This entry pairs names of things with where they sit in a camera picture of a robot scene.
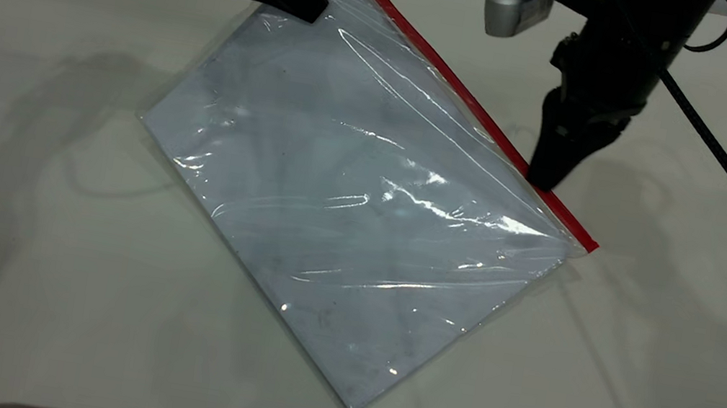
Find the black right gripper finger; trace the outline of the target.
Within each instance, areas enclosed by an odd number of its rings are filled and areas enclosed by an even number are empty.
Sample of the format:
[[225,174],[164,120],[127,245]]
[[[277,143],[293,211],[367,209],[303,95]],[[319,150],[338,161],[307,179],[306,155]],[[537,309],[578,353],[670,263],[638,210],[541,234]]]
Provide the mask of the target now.
[[581,116],[556,87],[546,94],[541,131],[532,153],[527,181],[542,192],[552,191],[575,167],[574,142],[581,133]]
[[587,123],[572,135],[565,149],[559,182],[563,182],[587,157],[609,146],[622,135],[631,122],[630,117],[603,122]]

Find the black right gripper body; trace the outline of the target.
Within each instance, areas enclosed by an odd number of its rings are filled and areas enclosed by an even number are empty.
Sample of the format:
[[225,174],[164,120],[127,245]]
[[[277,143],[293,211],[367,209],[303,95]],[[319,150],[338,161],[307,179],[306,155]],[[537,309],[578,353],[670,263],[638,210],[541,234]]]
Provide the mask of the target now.
[[643,45],[666,61],[664,29],[587,17],[555,49],[558,88],[543,103],[542,132],[613,143],[646,106],[659,77]]

